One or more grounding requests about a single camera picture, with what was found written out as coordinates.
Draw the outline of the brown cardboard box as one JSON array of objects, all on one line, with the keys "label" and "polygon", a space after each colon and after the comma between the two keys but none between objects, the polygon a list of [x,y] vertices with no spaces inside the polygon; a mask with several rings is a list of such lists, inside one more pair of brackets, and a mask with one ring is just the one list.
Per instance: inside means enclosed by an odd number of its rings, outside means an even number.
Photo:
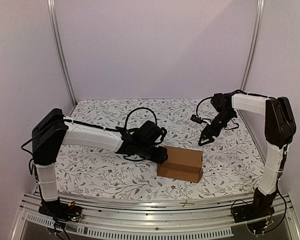
[{"label": "brown cardboard box", "polygon": [[157,165],[159,177],[198,183],[203,176],[203,151],[166,146],[168,158]]}]

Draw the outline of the floral patterned table mat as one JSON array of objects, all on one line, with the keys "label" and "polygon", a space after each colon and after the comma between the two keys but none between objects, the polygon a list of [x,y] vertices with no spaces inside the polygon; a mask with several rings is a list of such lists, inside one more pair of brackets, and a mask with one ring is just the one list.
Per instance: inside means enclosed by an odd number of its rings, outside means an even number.
[{"label": "floral patterned table mat", "polygon": [[120,200],[189,200],[253,193],[264,171],[262,158],[240,117],[214,142],[199,146],[202,126],[191,121],[196,108],[202,117],[217,115],[208,103],[193,99],[82,100],[71,113],[77,121],[114,129],[138,128],[146,121],[167,130],[163,145],[201,151],[203,175],[198,183],[160,177],[157,165],[91,146],[63,145],[56,163],[41,170],[44,197],[60,193]]}]

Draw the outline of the right robot arm white sleeve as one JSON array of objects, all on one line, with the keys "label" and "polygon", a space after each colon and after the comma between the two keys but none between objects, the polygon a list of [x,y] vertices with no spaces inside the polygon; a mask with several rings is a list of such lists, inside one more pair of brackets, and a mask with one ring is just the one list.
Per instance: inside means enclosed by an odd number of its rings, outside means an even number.
[{"label": "right robot arm white sleeve", "polygon": [[216,93],[210,103],[219,113],[222,110],[240,110],[264,117],[264,135],[267,141],[264,171],[253,196],[254,205],[271,205],[277,195],[287,150],[297,127],[287,97],[271,97],[256,93],[233,91]]}]

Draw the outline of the robot arm white sleeve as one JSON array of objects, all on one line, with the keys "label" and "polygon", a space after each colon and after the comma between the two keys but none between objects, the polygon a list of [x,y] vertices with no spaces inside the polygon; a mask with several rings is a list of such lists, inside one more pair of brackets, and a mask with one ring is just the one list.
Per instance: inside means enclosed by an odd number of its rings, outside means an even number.
[{"label": "robot arm white sleeve", "polygon": [[264,117],[264,135],[267,141],[264,171],[253,196],[254,205],[271,205],[277,195],[287,150],[297,127],[287,97],[271,97],[256,93],[233,91],[216,93],[210,103],[219,113],[222,110],[240,110]]},{"label": "robot arm white sleeve", "polygon": [[116,154],[124,141],[136,144],[162,146],[158,120],[146,120],[141,126],[128,128],[128,123],[114,128],[82,122],[66,116],[60,108],[54,108],[32,129],[31,137],[21,145],[26,151],[31,146],[36,181],[46,202],[59,198],[56,168],[58,160],[64,157],[63,150],[91,148]]}]

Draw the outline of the left robot arm white sleeve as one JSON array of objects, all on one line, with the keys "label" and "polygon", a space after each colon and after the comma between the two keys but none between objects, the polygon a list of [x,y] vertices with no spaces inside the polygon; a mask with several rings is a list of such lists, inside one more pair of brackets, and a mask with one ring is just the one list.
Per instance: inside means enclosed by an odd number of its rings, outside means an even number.
[{"label": "left robot arm white sleeve", "polygon": [[64,157],[63,150],[91,148],[116,154],[124,141],[136,144],[162,146],[158,120],[146,120],[141,126],[128,128],[128,123],[114,128],[82,122],[66,116],[60,108],[54,108],[32,129],[31,137],[21,145],[26,151],[31,146],[36,181],[46,202],[59,198],[56,168],[58,160]]}]

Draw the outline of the aluminium front rail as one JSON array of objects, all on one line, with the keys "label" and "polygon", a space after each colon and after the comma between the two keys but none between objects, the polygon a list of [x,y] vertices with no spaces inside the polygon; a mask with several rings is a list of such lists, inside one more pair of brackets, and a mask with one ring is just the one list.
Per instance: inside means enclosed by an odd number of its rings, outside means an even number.
[{"label": "aluminium front rail", "polygon": [[100,240],[300,240],[300,225],[288,194],[274,200],[274,223],[261,235],[235,222],[231,207],[252,201],[252,194],[189,200],[123,200],[60,194],[75,201],[82,219],[69,222],[71,239]]}]

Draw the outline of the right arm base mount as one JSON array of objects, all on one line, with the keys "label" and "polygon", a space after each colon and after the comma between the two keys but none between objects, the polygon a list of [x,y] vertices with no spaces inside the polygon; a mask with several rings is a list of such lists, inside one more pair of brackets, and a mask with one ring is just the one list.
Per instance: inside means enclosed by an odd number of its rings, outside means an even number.
[{"label": "right arm base mount", "polygon": [[233,216],[234,222],[241,223],[273,215],[275,213],[275,210],[272,206],[255,210],[252,203],[244,203],[242,205],[232,206],[230,212]]}]

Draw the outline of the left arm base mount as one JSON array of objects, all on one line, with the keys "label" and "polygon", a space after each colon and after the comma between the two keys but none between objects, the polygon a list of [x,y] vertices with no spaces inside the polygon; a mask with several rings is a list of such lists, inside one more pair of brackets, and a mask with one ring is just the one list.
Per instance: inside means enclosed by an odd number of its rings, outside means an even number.
[{"label": "left arm base mount", "polygon": [[54,201],[41,201],[38,212],[63,222],[77,222],[82,216],[82,207],[74,201],[62,203],[60,199]]}]

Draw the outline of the right aluminium frame post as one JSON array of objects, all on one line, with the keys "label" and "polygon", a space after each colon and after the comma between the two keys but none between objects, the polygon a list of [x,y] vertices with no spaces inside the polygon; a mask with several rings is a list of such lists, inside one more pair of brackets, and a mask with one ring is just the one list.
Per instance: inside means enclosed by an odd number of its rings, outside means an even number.
[{"label": "right aluminium frame post", "polygon": [[258,46],[258,40],[261,32],[264,8],[265,8],[265,0],[258,0],[256,3],[256,11],[255,11],[254,24],[252,28],[252,36],[250,41],[249,52],[244,67],[242,80],[240,83],[240,90],[242,91],[245,91],[247,88],[249,77],[253,68],[254,58]]}]

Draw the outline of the aluminium frame post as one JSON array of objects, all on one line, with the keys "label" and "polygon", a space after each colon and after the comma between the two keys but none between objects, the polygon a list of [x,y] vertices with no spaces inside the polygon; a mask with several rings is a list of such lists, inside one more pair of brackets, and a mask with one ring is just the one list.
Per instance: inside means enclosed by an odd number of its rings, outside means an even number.
[{"label": "aluminium frame post", "polygon": [[253,68],[254,58],[258,46],[258,40],[261,32],[264,8],[265,8],[265,0],[258,0],[256,3],[256,11],[255,11],[254,24],[252,28],[252,36],[250,41],[249,52],[244,67],[242,80],[240,83],[240,90],[242,91],[245,91],[247,88],[249,77]]},{"label": "aluminium frame post", "polygon": [[52,36],[56,48],[56,54],[59,61],[64,84],[68,93],[71,104],[75,107],[78,104],[75,91],[71,82],[70,73],[67,66],[67,61],[63,49],[62,38],[59,30],[56,3],[54,0],[47,0],[47,10],[51,25]]}]

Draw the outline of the left aluminium frame post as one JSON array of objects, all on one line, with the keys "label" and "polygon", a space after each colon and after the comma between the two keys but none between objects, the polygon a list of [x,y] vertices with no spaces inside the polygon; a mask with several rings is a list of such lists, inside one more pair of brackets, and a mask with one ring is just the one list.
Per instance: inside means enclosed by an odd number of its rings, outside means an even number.
[{"label": "left aluminium frame post", "polygon": [[47,10],[51,25],[52,36],[56,48],[56,54],[59,61],[64,84],[68,93],[71,104],[75,107],[78,104],[75,91],[71,82],[70,73],[67,66],[67,61],[63,49],[62,38],[59,30],[56,3],[54,0],[47,0]]}]

